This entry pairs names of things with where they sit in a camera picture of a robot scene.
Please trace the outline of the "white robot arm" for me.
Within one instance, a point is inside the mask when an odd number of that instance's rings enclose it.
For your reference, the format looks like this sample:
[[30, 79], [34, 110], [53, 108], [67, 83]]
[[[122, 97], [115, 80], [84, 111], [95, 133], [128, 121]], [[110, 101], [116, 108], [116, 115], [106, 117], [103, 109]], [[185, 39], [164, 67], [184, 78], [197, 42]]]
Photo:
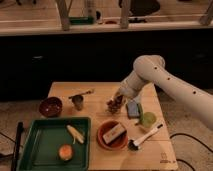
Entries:
[[167, 72], [165, 60], [159, 55], [137, 57], [132, 72], [121, 82], [115, 97], [123, 95], [133, 99], [148, 83], [157, 85], [171, 98], [188, 107], [213, 131], [213, 95]]

